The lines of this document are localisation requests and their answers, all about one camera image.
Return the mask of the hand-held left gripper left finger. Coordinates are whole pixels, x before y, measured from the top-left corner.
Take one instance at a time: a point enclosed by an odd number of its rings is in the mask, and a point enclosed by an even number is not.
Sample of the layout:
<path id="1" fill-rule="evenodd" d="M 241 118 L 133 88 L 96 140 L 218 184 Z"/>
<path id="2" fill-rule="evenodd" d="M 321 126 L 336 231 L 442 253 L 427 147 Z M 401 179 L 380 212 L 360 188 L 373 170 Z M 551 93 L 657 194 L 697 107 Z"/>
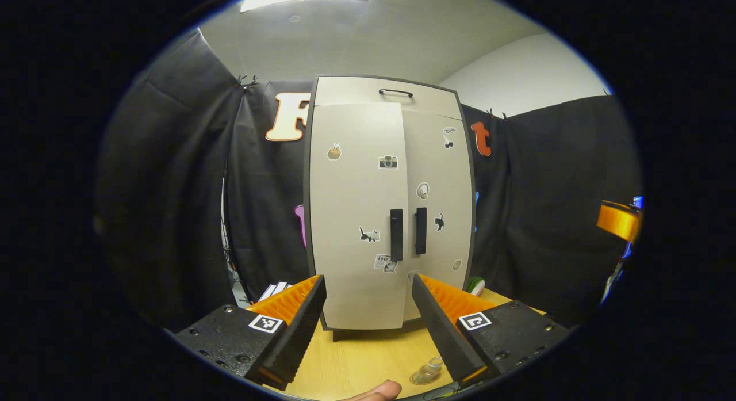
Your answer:
<path id="1" fill-rule="evenodd" d="M 175 337 L 210 364 L 285 390 L 302 363 L 326 297 L 324 276 L 311 276 L 247 308 L 223 305 Z"/>

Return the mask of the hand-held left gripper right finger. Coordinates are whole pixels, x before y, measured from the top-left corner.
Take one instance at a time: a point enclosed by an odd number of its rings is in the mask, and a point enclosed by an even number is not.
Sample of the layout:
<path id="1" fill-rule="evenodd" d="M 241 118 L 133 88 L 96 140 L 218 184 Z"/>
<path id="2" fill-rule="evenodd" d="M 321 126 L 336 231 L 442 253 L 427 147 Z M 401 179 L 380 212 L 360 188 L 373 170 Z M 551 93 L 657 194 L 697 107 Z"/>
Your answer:
<path id="1" fill-rule="evenodd" d="M 567 327 L 518 300 L 496 305 L 420 273 L 413 275 L 412 298 L 458 385 L 520 369 L 570 335 Z"/>

